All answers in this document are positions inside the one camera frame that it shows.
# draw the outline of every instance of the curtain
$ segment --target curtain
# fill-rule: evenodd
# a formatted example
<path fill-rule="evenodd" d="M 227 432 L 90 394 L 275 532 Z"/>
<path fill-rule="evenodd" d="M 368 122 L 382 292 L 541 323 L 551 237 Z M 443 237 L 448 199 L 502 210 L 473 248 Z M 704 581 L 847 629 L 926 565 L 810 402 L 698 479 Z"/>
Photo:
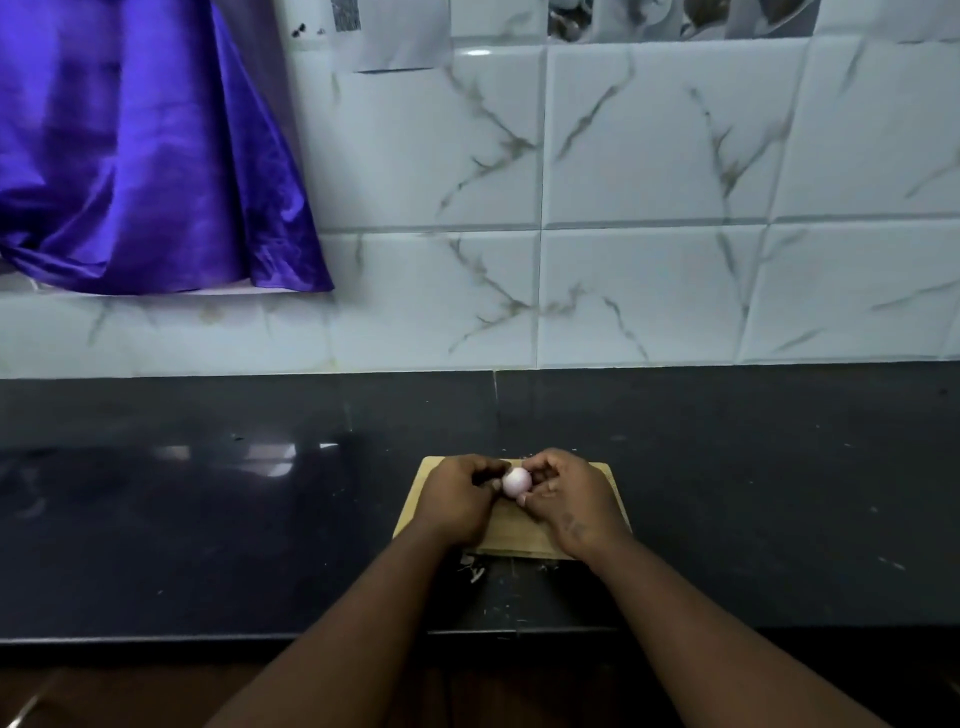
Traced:
<path fill-rule="evenodd" d="M 332 289 L 285 140 L 296 133 L 270 0 L 223 2 L 0 2 L 11 265 L 106 295 L 242 279 Z M 247 29 L 242 49 L 228 25 Z"/>

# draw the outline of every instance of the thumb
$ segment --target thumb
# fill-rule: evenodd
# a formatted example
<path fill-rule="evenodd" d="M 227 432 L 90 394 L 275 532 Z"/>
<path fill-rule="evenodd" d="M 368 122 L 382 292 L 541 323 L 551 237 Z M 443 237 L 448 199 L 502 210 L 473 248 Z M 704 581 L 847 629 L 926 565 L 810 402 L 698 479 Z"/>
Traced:
<path fill-rule="evenodd" d="M 498 477 L 494 478 L 493 480 L 488 480 L 481 486 L 481 490 L 487 494 L 490 502 L 493 503 L 496 500 L 496 497 L 499 496 L 500 492 L 503 490 L 503 481 Z"/>
<path fill-rule="evenodd" d="M 521 493 L 516 499 L 517 505 L 538 521 L 551 522 L 558 501 L 549 491 Z"/>

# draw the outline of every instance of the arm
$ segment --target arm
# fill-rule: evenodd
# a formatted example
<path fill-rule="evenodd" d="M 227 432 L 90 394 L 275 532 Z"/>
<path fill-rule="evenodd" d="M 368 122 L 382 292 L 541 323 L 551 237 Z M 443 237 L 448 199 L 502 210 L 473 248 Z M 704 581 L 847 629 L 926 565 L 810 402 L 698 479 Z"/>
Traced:
<path fill-rule="evenodd" d="M 517 499 L 610 589 L 687 728 L 882 728 L 887 724 L 728 614 L 634 541 L 610 484 L 547 450 Z"/>
<path fill-rule="evenodd" d="M 207 728 L 379 725 L 420 624 L 434 572 L 479 540 L 509 465 L 446 458 L 427 477 L 410 524 L 320 621 L 237 693 Z"/>

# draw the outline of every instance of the left hand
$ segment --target left hand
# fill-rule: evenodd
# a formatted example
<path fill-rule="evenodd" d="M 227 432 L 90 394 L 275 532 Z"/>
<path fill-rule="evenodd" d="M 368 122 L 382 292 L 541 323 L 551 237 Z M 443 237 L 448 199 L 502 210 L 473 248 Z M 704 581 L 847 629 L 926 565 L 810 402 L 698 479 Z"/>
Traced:
<path fill-rule="evenodd" d="M 510 463 L 483 455 L 444 458 L 427 476 L 410 524 L 436 534 L 447 548 L 478 542 L 509 469 Z"/>

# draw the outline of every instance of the kitchen counter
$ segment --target kitchen counter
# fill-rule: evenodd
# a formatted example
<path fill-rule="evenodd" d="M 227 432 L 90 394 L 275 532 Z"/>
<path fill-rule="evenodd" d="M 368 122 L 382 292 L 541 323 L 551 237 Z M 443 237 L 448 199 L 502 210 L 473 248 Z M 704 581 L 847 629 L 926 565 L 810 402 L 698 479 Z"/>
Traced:
<path fill-rule="evenodd" d="M 424 455 L 610 463 L 753 626 L 960 624 L 960 363 L 0 382 L 0 643 L 289 639 Z M 433 634 L 610 633 L 577 563 L 456 554 Z"/>

